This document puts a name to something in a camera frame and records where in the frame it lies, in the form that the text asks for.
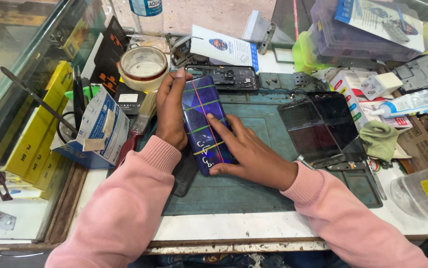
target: water bottle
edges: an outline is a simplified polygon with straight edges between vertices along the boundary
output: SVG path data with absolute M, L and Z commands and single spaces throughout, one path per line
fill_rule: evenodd
M 389 186 L 393 201 L 407 214 L 428 216 L 428 168 L 395 179 Z
M 129 0 L 139 34 L 164 35 L 162 0 Z

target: paint brush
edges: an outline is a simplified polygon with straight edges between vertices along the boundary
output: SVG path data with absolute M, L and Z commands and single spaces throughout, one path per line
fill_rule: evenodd
M 148 92 L 138 110 L 138 116 L 134 120 L 133 125 L 129 130 L 129 138 L 121 147 L 118 161 L 116 162 L 115 170 L 121 166 L 126 158 L 127 152 L 136 149 L 138 138 L 144 136 L 146 127 L 152 116 L 156 113 L 156 94 L 157 89 Z

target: green cloth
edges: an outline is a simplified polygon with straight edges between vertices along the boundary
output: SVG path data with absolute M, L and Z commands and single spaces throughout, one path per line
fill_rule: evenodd
M 360 129 L 366 154 L 387 162 L 393 158 L 398 135 L 396 128 L 376 120 L 371 120 Z

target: green plastic container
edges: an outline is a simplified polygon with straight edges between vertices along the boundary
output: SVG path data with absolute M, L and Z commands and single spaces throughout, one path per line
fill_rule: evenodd
M 329 67 L 335 67 L 334 65 L 321 64 L 315 62 L 313 56 L 313 45 L 308 32 L 301 32 L 298 36 L 297 42 L 292 47 L 292 54 L 295 62 L 295 71 L 304 71 L 311 73 L 313 70 L 322 70 Z

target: brush bristles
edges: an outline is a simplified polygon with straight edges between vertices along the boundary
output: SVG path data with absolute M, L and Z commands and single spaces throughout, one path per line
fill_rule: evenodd
M 143 100 L 143 103 L 141 103 L 141 106 L 139 107 L 139 114 L 147 114 L 149 116 L 153 116 L 154 113 L 156 113 L 156 94 L 157 89 L 148 92 L 148 94 Z

